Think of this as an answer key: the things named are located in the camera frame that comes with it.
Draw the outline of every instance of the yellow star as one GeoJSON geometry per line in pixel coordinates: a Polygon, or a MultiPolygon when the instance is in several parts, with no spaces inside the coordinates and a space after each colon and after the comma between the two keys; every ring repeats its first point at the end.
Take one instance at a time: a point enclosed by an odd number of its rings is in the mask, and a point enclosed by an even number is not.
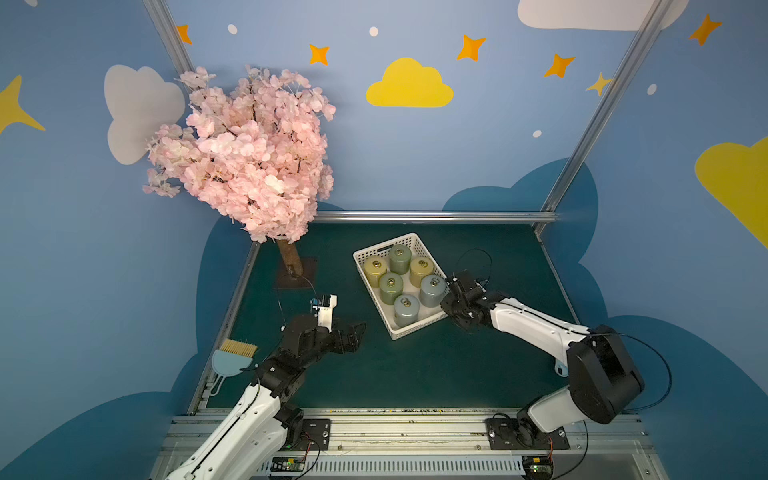
{"type": "Polygon", "coordinates": [[[701,26],[688,38],[688,40],[698,40],[699,45],[704,45],[704,42],[707,41],[707,37],[710,36],[710,33],[722,24],[723,22],[712,22],[710,16],[707,15],[704,21],[701,22],[701,26]]]}
{"type": "Polygon", "coordinates": [[[558,77],[563,78],[563,75],[565,75],[565,69],[575,59],[576,57],[560,58],[560,55],[554,54],[552,66],[549,68],[549,70],[547,70],[547,73],[545,73],[544,76],[548,77],[549,75],[557,75],[558,77]]]}
{"type": "Polygon", "coordinates": [[[188,43],[189,45],[192,45],[192,41],[190,40],[190,34],[189,34],[189,25],[182,25],[178,26],[176,25],[176,29],[179,31],[179,36],[181,37],[181,41],[184,43],[188,43]]]}
{"type": "Polygon", "coordinates": [[[464,48],[462,48],[462,51],[458,54],[456,60],[461,60],[462,58],[471,58],[472,60],[477,61],[478,53],[480,52],[480,46],[484,41],[484,38],[480,38],[479,40],[472,40],[470,37],[464,35],[464,48]]]}
{"type": "Polygon", "coordinates": [[[328,49],[330,47],[317,48],[315,45],[310,45],[310,48],[312,49],[312,60],[310,60],[310,65],[318,62],[323,65],[328,65],[326,55],[328,54],[328,49]]]}
{"type": "Polygon", "coordinates": [[[601,97],[603,95],[603,88],[605,88],[605,86],[611,83],[613,80],[614,80],[613,78],[609,78],[606,80],[605,78],[603,78],[603,72],[600,72],[600,78],[598,78],[598,81],[596,81],[594,85],[589,87],[587,91],[597,90],[598,97],[601,97]]]}
{"type": "Polygon", "coordinates": [[[22,76],[14,78],[11,84],[0,91],[0,134],[10,124],[25,124],[45,131],[34,118],[27,115],[18,105],[18,93],[22,89],[22,76]]]}

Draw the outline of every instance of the hand brush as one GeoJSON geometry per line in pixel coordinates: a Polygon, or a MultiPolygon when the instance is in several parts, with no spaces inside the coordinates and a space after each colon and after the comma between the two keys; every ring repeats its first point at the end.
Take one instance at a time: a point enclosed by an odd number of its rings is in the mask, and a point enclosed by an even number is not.
{"type": "Polygon", "coordinates": [[[221,389],[221,384],[228,376],[235,376],[250,366],[253,354],[256,353],[255,345],[226,339],[223,345],[214,352],[211,366],[214,368],[216,378],[210,396],[215,396],[221,389]]]}

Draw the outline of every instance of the yellow bristles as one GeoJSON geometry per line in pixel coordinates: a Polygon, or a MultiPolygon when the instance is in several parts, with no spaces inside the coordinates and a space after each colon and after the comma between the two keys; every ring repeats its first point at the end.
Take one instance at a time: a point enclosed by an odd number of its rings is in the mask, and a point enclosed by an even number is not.
{"type": "Polygon", "coordinates": [[[219,350],[224,352],[234,353],[235,355],[242,355],[253,358],[253,354],[256,353],[255,345],[250,343],[238,342],[237,340],[226,339],[224,344],[219,350]]]}

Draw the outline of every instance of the pink blossom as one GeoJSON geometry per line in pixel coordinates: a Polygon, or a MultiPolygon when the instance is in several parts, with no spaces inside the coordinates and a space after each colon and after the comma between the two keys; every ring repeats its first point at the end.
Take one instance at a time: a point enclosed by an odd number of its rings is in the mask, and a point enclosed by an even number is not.
{"type": "Polygon", "coordinates": [[[251,239],[298,240],[333,189],[320,119],[336,108],[302,75],[246,66],[230,95],[204,68],[181,80],[192,92],[187,128],[163,125],[150,144],[147,193],[172,197],[177,178],[199,200],[244,224],[251,239]]]}

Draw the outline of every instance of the yellow cloud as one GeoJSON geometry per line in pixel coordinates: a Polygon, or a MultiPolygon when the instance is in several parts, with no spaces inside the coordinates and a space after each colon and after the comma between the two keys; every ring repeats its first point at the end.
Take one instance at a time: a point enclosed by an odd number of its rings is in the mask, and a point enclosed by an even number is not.
{"type": "Polygon", "coordinates": [[[708,148],[696,161],[696,176],[768,247],[768,137],[752,147],[719,144],[708,148]]]}
{"type": "Polygon", "coordinates": [[[442,83],[436,68],[422,67],[413,58],[400,58],[384,71],[384,78],[368,87],[366,98],[376,107],[445,107],[453,90],[442,83]]]}

